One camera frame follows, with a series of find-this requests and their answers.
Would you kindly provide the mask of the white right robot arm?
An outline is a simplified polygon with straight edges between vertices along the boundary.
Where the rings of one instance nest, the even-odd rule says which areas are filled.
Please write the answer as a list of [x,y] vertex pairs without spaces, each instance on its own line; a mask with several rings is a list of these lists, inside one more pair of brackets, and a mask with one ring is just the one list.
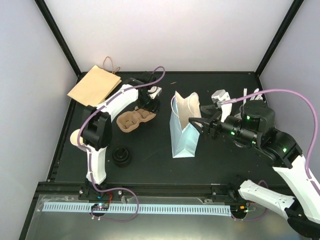
[[252,201],[282,216],[298,234],[311,239],[320,237],[320,184],[305,171],[305,157],[296,140],[275,128],[275,111],[263,100],[246,102],[241,118],[222,117],[217,110],[211,118],[189,118],[203,136],[215,139],[229,135],[232,141],[253,150],[266,160],[286,182],[293,195],[275,192],[237,176],[228,184],[227,195],[233,202]]

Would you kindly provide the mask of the light blue paper bag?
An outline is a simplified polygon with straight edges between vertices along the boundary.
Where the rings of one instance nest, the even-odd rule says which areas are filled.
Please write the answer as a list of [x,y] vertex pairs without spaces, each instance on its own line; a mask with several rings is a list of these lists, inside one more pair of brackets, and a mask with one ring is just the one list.
[[200,118],[200,102],[197,93],[182,97],[177,91],[170,102],[169,121],[171,152],[173,158],[193,158],[200,133],[189,122],[189,118]]

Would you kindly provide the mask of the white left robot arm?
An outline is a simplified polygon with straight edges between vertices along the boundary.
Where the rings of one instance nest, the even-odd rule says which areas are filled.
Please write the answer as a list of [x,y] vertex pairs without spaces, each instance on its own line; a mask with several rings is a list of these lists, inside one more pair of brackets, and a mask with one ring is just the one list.
[[112,141],[112,123],[124,133],[156,117],[160,109],[158,96],[161,81],[154,72],[145,71],[140,78],[128,78],[120,89],[97,106],[86,108],[86,120],[77,134],[76,146],[87,154],[86,178],[92,183],[89,193],[97,200],[108,192],[102,184],[107,178],[106,150]]

